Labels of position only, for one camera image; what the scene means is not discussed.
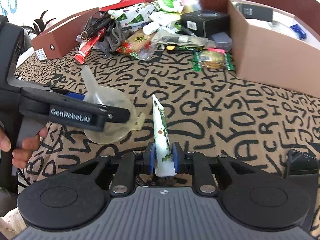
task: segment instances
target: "pile of items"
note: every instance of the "pile of items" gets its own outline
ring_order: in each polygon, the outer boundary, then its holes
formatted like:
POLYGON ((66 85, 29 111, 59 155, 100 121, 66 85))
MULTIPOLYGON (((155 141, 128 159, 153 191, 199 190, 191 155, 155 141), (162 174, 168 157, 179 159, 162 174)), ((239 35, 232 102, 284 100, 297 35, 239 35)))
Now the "pile of items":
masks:
POLYGON ((91 49, 106 55, 123 53, 148 60, 159 46, 170 54, 194 54, 194 70, 233 70, 228 51, 232 40, 229 16, 205 10, 200 0, 143 0, 121 9, 100 11, 89 18, 74 58, 85 62, 91 49))

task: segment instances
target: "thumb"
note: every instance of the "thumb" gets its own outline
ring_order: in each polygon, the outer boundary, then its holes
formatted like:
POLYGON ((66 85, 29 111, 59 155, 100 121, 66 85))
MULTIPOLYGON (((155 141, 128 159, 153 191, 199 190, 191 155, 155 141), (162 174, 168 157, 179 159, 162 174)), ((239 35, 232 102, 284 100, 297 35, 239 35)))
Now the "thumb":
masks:
POLYGON ((4 133, 4 130, 0 127, 0 150, 8 152, 11 149, 11 142, 4 133))

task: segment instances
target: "gray plastic container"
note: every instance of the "gray plastic container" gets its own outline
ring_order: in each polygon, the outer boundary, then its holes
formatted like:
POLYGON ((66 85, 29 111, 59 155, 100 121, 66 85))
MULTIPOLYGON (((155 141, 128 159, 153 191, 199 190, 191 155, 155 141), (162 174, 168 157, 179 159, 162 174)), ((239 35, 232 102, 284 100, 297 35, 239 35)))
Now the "gray plastic container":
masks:
POLYGON ((224 49, 226 52, 232 49, 232 39, 224 32, 213 34, 209 39, 216 42, 217 49, 224 49))

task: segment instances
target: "blue packet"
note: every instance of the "blue packet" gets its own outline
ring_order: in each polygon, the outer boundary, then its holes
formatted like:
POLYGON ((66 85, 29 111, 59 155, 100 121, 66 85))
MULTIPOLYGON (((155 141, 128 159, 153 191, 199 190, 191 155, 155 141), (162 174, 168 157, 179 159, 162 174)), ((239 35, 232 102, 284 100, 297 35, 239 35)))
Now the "blue packet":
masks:
POLYGON ((302 28, 298 24, 292 25, 290 26, 290 28, 294 30, 295 33, 297 33, 300 40, 304 40, 307 38, 307 34, 304 32, 304 30, 302 30, 302 28))

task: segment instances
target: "dark plant leaf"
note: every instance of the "dark plant leaf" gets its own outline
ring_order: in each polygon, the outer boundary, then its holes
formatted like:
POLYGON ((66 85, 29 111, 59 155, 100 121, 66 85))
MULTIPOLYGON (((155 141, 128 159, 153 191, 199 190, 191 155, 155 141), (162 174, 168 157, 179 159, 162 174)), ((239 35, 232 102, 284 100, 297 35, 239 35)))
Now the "dark plant leaf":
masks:
POLYGON ((27 29, 27 30, 34 30, 34 28, 32 28, 32 27, 30 27, 28 25, 22 25, 21 27, 24 28, 24 29, 27 29))
POLYGON ((35 23, 33 23, 33 26, 35 27, 35 31, 40 33, 39 27, 35 23))
POLYGON ((39 26, 40 31, 43 32, 44 28, 45 28, 43 20, 42 19, 35 19, 35 22, 39 26))
POLYGON ((48 11, 48 10, 44 11, 44 12, 41 14, 41 16, 40 16, 40 19, 41 19, 41 20, 43 19, 44 14, 45 14, 47 11, 48 11))
POLYGON ((47 27, 47 25, 51 22, 51 21, 53 21, 53 20, 55 20, 56 18, 53 18, 53 19, 50 19, 49 21, 47 21, 46 23, 45 23, 45 26, 44 26, 44 28, 46 28, 47 27))

